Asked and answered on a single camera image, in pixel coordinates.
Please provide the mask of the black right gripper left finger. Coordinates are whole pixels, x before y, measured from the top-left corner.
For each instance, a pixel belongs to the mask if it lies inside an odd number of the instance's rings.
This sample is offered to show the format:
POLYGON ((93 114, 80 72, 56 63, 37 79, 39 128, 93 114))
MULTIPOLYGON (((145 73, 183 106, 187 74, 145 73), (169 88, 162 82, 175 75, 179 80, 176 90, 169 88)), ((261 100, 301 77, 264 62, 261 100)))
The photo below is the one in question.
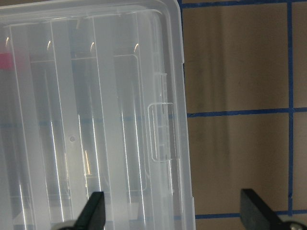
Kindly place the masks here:
POLYGON ((104 192, 93 192, 71 230, 103 230, 105 224, 104 192))

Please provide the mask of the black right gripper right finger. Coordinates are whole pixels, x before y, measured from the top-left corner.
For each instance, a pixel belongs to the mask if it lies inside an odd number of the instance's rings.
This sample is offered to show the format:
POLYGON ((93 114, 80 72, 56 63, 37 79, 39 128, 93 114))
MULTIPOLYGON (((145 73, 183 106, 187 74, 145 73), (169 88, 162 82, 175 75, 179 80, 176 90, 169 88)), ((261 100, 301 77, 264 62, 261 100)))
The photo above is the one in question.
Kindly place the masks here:
POLYGON ((240 220, 246 230, 287 230, 282 221, 253 189, 240 191, 240 220))

